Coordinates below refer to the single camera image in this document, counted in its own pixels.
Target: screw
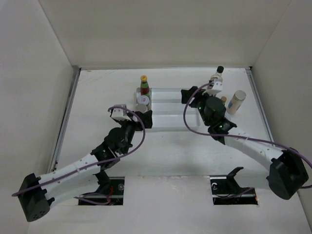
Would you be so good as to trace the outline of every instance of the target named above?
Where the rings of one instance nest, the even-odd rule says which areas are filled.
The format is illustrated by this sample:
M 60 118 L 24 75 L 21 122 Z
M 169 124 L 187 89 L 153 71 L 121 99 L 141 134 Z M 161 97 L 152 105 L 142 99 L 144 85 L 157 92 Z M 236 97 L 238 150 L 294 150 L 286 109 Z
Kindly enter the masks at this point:
M 217 183 L 212 183 L 212 184 L 211 184 L 212 189 L 213 189 L 213 190 L 217 190 L 217 189 L 218 189 L 218 188 L 217 188 L 217 185 L 218 185 Z
M 118 184 L 118 190 L 123 191 L 125 186 L 123 184 Z

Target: black bottle cap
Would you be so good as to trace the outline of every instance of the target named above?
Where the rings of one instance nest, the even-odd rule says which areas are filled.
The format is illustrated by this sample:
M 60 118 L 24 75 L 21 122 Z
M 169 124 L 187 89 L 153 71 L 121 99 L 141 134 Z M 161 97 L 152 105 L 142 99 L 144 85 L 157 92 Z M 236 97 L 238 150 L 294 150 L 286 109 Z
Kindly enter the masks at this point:
M 218 72 L 218 73 L 222 73 L 223 71 L 224 71 L 224 67 L 222 67 L 222 66 L 218 66 L 218 68 L 217 68 L 216 72 Z

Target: white table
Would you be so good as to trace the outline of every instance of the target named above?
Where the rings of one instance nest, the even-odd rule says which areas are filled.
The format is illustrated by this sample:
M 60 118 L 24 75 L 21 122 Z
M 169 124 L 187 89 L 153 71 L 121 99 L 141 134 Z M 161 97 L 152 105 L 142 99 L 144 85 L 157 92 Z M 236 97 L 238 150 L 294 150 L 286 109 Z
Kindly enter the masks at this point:
M 107 109 L 121 103 L 133 109 L 141 75 L 148 76 L 150 87 L 177 88 L 207 83 L 214 72 L 215 68 L 82 71 L 58 168 L 88 154 L 118 126 Z M 247 94 L 232 121 L 254 137 L 269 139 L 246 70 L 225 69 L 223 85 L 220 96 L 226 96 L 227 103 L 236 90 Z M 202 124 L 200 131 L 207 132 L 207 127 Z M 141 137 L 136 133 L 133 144 Z M 297 194 L 284 201 L 256 188 L 258 206 L 214 206 L 206 175 L 227 174 L 237 166 L 245 168 L 239 172 L 243 176 L 267 175 L 258 163 L 210 137 L 148 133 L 135 154 L 107 170 L 110 176 L 126 176 L 123 206 L 78 207 L 70 200 L 31 223 L 28 233 L 311 233 Z

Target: white tray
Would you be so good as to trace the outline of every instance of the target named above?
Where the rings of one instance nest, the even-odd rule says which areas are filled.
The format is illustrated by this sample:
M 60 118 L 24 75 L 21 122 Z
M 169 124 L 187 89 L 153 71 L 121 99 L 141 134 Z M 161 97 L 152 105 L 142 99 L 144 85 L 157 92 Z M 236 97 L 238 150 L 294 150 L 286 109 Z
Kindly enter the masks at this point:
M 151 93 L 150 105 L 153 111 L 153 127 L 147 131 L 188 131 L 183 122 L 185 104 L 181 103 L 181 88 L 151 88 Z M 136 97 L 139 95 L 140 88 L 137 88 Z M 196 108 L 188 108 L 186 121 L 192 129 L 199 128 L 200 115 Z

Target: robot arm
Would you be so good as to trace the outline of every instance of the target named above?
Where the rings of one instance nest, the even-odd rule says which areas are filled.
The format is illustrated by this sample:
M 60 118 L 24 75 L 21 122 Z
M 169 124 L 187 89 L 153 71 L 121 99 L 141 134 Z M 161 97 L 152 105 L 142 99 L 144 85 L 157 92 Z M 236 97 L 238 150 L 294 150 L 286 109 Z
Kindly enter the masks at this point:
M 143 121 L 145 128 L 152 127 L 152 111 L 144 114 L 136 112 Z M 19 191 L 37 186 L 28 192 L 18 195 L 20 204 L 28 222 L 35 221 L 46 215 L 51 208 L 59 203 L 94 192 L 102 193 L 110 186 L 110 179 L 105 170 L 114 166 L 120 159 L 119 155 L 128 153 L 135 131 L 142 131 L 142 126 L 131 114 L 114 109 L 111 118 L 121 125 L 113 128 L 104 141 L 82 159 L 54 172 L 35 176 L 34 173 L 25 177 Z M 97 162 L 112 159 L 97 165 Z
M 224 117 L 226 108 L 221 100 L 214 96 L 214 92 L 209 91 L 215 90 L 214 86 L 212 83 L 208 91 L 197 92 L 189 106 L 198 109 L 204 124 L 209 126 L 208 132 L 213 139 L 243 152 L 260 163 L 269 171 L 266 179 L 270 189 L 280 198 L 290 199 L 309 178 L 302 159 L 289 150 L 248 140 L 249 136 L 245 131 Z M 192 87 L 190 90 L 181 90 L 182 103 L 189 103 L 197 89 Z

